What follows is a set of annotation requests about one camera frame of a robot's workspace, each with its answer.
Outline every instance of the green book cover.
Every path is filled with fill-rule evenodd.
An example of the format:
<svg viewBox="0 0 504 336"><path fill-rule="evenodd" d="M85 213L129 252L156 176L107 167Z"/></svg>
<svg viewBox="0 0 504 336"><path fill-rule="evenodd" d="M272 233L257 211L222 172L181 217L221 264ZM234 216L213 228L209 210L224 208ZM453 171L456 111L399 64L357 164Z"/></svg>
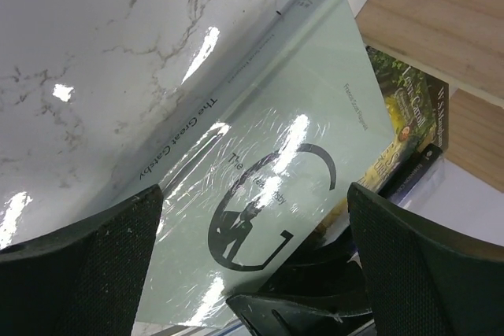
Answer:
<svg viewBox="0 0 504 336"><path fill-rule="evenodd" d="M124 193L165 194L137 320L225 326L393 138L347 0L297 0Z"/></svg>

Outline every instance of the wooden surface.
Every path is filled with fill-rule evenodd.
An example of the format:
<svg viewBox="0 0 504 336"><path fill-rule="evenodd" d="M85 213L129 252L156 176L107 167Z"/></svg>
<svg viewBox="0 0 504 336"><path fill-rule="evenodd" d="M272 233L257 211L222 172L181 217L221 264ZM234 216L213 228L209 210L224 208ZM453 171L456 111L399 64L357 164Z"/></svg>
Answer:
<svg viewBox="0 0 504 336"><path fill-rule="evenodd" d="M364 40L504 107L504 0L368 0Z"/></svg>
<svg viewBox="0 0 504 336"><path fill-rule="evenodd" d="M504 192L504 109L457 90L449 133L447 158Z"/></svg>

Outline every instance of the book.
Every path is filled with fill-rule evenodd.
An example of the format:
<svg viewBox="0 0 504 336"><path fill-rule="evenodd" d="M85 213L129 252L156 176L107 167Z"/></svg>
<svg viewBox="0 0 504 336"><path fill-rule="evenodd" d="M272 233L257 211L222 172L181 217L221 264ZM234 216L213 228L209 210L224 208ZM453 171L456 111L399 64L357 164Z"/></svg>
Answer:
<svg viewBox="0 0 504 336"><path fill-rule="evenodd" d="M430 143L420 155L414 155L405 161L399 170L388 180L379 194L388 201L401 206L404 209L415 209L421 206L420 199L428 198L426 193L420 190L422 183L426 183L434 177L437 185L443 178L443 150L437 145Z"/></svg>
<svg viewBox="0 0 504 336"><path fill-rule="evenodd" d="M403 161L432 142L436 123L428 76L370 46L366 50L395 131L392 143L358 180L362 186L378 191ZM345 199L317 226L301 251L335 240L349 224Z"/></svg>
<svg viewBox="0 0 504 336"><path fill-rule="evenodd" d="M435 118L435 133L432 143L444 152L449 146L450 95L448 83L427 75L427 88Z"/></svg>
<svg viewBox="0 0 504 336"><path fill-rule="evenodd" d="M347 0L297 0L117 199L165 195L137 320L225 326L393 138Z"/></svg>

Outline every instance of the white marble surface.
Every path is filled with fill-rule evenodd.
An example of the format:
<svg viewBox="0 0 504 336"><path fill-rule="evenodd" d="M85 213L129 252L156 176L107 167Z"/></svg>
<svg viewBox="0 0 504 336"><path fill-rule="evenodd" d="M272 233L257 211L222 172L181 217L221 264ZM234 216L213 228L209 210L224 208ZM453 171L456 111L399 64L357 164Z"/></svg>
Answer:
<svg viewBox="0 0 504 336"><path fill-rule="evenodd" d="M0 248L106 208L288 1L0 0Z"/></svg>

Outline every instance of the light green book cover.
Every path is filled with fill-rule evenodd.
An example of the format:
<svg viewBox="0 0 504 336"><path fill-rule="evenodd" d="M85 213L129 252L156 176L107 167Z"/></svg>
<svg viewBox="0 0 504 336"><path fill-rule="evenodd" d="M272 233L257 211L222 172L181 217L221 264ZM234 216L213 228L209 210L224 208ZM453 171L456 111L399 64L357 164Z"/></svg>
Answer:
<svg viewBox="0 0 504 336"><path fill-rule="evenodd" d="M393 138L347 0L298 0L124 194L165 193L137 320L223 327Z"/></svg>

